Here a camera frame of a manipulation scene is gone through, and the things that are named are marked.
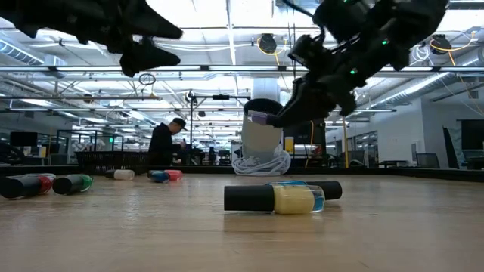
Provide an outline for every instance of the chair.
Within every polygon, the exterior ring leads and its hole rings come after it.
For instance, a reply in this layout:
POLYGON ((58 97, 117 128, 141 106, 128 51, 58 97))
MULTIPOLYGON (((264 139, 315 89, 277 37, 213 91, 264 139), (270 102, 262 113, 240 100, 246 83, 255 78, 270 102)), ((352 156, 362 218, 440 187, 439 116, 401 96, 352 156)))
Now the chair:
POLYGON ((417 153, 417 166, 421 168, 440 169, 439 158, 435 153, 417 153))

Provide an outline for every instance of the ceiling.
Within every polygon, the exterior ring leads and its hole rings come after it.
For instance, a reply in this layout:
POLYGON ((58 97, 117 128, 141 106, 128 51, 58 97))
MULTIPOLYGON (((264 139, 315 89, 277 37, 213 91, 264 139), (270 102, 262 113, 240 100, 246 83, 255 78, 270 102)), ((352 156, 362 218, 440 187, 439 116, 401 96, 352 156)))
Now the ceiling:
MULTIPOLYGON (((301 0, 305 7, 314 12, 317 5, 313 2, 315 0, 301 0)), ((177 54, 181 58, 181 65, 263 65, 275 66, 277 61, 280 65, 291 65, 287 53, 290 49, 288 39, 296 39, 303 34, 310 34, 315 36, 319 33, 319 29, 312 24, 309 17, 300 14, 299 12, 289 12, 286 8, 279 8, 274 6, 271 0, 178 0, 176 2, 171 0, 147 0, 147 3, 159 14, 167 20, 174 23, 176 26, 184 30, 184 35, 180 40, 157 39, 156 43, 161 48, 166 49, 177 54), (271 33, 278 43, 278 50, 281 53, 276 60, 275 56, 269 56, 261 53, 257 44, 253 45, 263 33, 271 33), (231 47, 231 37, 233 37, 234 46, 231 47)), ((451 41, 455 48, 463 47, 470 41, 471 34, 465 33, 467 30, 474 27, 484 27, 484 11, 480 8, 476 9, 454 9, 447 12, 444 20, 438 28, 439 34, 445 34, 446 38, 451 41)), ((466 48, 456 51, 455 57, 459 59, 461 55, 475 50, 484 43, 484 30, 480 30, 473 35, 474 40, 467 45, 466 48)), ((88 45, 81 45, 76 38, 51 29, 42 29, 38 32, 35 39, 24 35, 16 30, 14 26, 0 18, 0 40, 7 39, 16 45, 22 46, 26 51, 37 57, 44 57, 46 55, 54 55, 64 60, 69 66, 118 66, 119 55, 107 53, 103 45, 97 45, 90 42, 88 45)), ((327 35, 327 46, 335 46, 335 41, 332 36, 327 35)), ((428 63, 428 58, 425 61, 419 61, 419 56, 425 52, 419 51, 411 55, 412 66, 430 65, 434 66, 448 65, 449 59, 447 55, 436 56, 431 54, 427 56, 432 63, 428 63)), ((11 57, 0 54, 0 64, 4 66, 19 66, 25 65, 11 57)), ((195 95, 214 95, 214 94, 230 94, 230 95, 251 95, 253 90, 253 79, 257 77, 270 77, 277 80, 284 97, 281 102, 287 101, 290 97, 292 80, 291 74, 285 74, 281 77, 280 73, 214 73, 214 72, 158 72, 152 73, 158 80, 150 86, 142 86, 138 82, 138 78, 134 80, 126 78, 120 73, 68 73, 64 79, 56 79, 52 76, 46 76, 41 73, 8 73, 10 79, 15 79, 18 82, 28 82, 30 87, 38 87, 37 91, 32 88, 24 88, 22 85, 22 95, 32 96, 52 96, 57 92, 62 91, 63 96, 83 96, 91 94, 96 97, 117 96, 113 100, 96 100, 94 103, 87 104, 82 100, 60 100, 52 101, 59 107, 80 107, 80 108, 110 108, 112 106, 123 106, 125 108, 157 108, 157 109, 171 109, 184 108, 188 105, 185 100, 185 95, 192 91, 195 95), (99 80, 89 80, 92 78, 99 78, 99 80), (156 95, 159 100, 125 100, 126 97, 143 96, 147 97, 150 94, 156 95)), ((358 95, 358 105, 362 107, 371 101, 382 97, 389 90, 397 88, 398 86, 409 82, 419 75, 407 73, 404 75, 397 75, 395 77, 373 77, 367 81, 367 85, 363 88, 358 88, 356 94, 358 95)), ((3 90, 0 91, 3 95, 14 95, 3 90)), ((212 100, 207 99, 203 102, 200 108, 221 108, 221 107, 241 107, 245 100, 212 100)), ((22 101, 15 101, 15 107, 38 107, 24 103, 22 101)), ((99 119, 107 119, 109 124, 133 124, 144 125, 148 121, 154 123, 167 122, 173 117, 183 116, 188 118, 189 113, 169 113, 169 112, 140 112, 143 120, 139 120, 132 116, 121 116, 119 112, 102 113, 96 115, 99 119)), ((72 113, 78 117, 89 116, 91 113, 72 113)), ((234 128, 240 129, 234 121, 241 121, 241 112, 206 112, 205 117, 199 117, 197 114, 195 119, 199 122, 198 125, 205 125, 197 128, 198 135, 195 139, 205 139, 206 134, 210 133, 208 129, 208 122, 210 120, 231 120, 232 122, 220 122, 214 127, 220 130, 231 130, 227 134, 219 134, 218 136, 209 138, 217 138, 221 141, 231 140, 237 138, 237 135, 232 132, 234 128)), ((101 123, 90 122, 83 119, 83 123, 91 125, 104 125, 101 123)), ((141 134, 149 134, 149 128, 137 128, 137 132, 141 134)))

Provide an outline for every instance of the table surface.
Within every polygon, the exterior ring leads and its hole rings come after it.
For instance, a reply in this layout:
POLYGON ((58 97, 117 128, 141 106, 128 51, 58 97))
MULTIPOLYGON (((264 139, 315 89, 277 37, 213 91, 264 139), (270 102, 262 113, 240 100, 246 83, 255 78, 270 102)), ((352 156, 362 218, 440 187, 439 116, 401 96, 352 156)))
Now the table surface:
POLYGON ((74 196, 0 199, 10 271, 482 271, 484 184, 396 176, 96 178, 74 196), (322 213, 223 211, 223 187, 338 180, 322 213))

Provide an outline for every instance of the person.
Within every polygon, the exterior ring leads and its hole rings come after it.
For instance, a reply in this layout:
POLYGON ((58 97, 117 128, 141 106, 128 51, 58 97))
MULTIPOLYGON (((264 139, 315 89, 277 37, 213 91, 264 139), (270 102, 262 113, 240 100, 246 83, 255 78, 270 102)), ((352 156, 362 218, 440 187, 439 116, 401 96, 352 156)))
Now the person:
POLYGON ((173 160, 172 136, 185 129, 186 122, 174 118, 168 125, 161 123, 153 130, 148 150, 150 165, 171 165, 173 160))

